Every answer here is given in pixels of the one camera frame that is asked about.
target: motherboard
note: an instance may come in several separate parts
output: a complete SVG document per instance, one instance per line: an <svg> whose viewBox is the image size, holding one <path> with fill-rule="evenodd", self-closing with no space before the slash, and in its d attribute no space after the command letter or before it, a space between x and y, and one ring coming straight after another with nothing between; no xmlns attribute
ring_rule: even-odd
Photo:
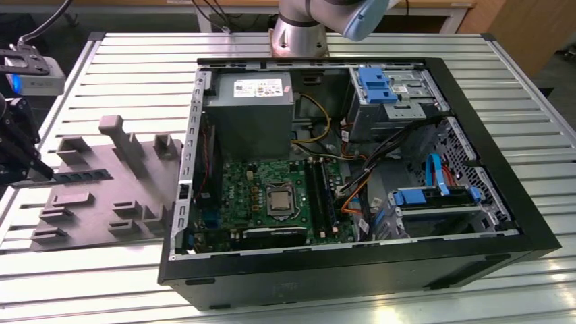
<svg viewBox="0 0 576 324"><path fill-rule="evenodd" d="M270 246L352 242L353 226L349 217L341 218L333 199L341 183L338 163L329 159L226 162L221 207L202 216L212 228L204 233L206 246L225 252L268 242Z"/></svg>

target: gray 3d printed holder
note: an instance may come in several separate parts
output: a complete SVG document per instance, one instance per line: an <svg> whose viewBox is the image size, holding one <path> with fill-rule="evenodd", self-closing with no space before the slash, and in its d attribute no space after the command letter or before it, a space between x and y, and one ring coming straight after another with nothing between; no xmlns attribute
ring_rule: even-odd
<svg viewBox="0 0 576 324"><path fill-rule="evenodd" d="M113 145L89 147L80 137L64 138L56 154L61 172L105 169L110 180L52 187L32 250L66 250L162 236L176 198L181 143L156 135L138 143L122 131L117 115L100 119L100 133Z"/></svg>

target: floor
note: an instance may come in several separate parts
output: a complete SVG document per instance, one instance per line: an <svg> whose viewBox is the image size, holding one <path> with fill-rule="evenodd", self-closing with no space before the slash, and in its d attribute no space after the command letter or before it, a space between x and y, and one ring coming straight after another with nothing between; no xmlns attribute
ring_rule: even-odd
<svg viewBox="0 0 576 324"><path fill-rule="evenodd" d="M576 59L564 61L561 54L554 55L533 83L538 87L554 88L548 100L576 129Z"/></svg>
<svg viewBox="0 0 576 324"><path fill-rule="evenodd" d="M34 15L33 18L41 22L46 15ZM212 16L212 19L221 24L216 16ZM230 20L237 25L236 30L264 32L268 28L268 18L264 14L258 16L246 14L237 18L234 16ZM102 30L108 32L197 32L198 27L188 14L122 14L121 16L81 14L78 25L73 28L66 25L64 19L60 19L45 33L44 39L48 43L46 55L58 61L65 73L73 67L89 33ZM533 82L538 87L554 88L549 101L570 126L576 128L576 60L564 61L561 55L556 55ZM32 98L37 121L42 120L52 101L53 98Z"/></svg>

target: cpu socket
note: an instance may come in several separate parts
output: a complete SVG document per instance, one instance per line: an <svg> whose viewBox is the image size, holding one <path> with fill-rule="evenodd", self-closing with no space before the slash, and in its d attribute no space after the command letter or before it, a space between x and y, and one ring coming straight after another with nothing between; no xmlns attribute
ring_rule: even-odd
<svg viewBox="0 0 576 324"><path fill-rule="evenodd" d="M268 216L285 221L294 214L294 188L289 182L266 187Z"/></svg>

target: green motherboard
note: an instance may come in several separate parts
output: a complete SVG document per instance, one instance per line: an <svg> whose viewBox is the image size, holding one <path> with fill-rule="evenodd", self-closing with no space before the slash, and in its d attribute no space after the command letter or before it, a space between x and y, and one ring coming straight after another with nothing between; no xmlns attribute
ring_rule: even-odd
<svg viewBox="0 0 576 324"><path fill-rule="evenodd" d="M324 161L322 167L330 188L342 182L336 161ZM309 189L306 183L306 161L229 161L224 165L222 204L220 208L220 229L230 230L254 227L297 226L306 228L306 245L350 242L353 240L349 221L338 221L333 232L317 234L312 215ZM268 198L270 189L290 192L293 213L285 217L272 217ZM340 214L333 206L337 219Z"/></svg>

